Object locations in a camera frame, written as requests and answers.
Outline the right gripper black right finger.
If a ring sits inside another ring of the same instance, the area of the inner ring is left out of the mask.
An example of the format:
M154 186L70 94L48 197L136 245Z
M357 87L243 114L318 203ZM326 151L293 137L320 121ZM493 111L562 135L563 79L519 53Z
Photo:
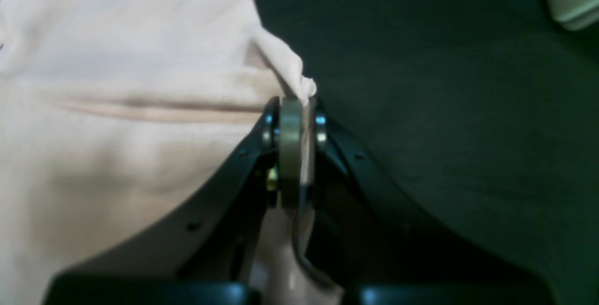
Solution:
M541 277L451 230L418 205L317 100L304 108L308 156L295 197L316 213L298 256L343 305L553 305Z

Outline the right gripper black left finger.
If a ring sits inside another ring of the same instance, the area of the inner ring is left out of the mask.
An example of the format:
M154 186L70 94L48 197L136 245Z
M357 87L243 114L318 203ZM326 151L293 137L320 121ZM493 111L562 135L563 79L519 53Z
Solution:
M258 305L246 284L273 194L268 171L291 150L298 187L302 104L268 101L250 133L190 198L158 222L53 278L47 305Z

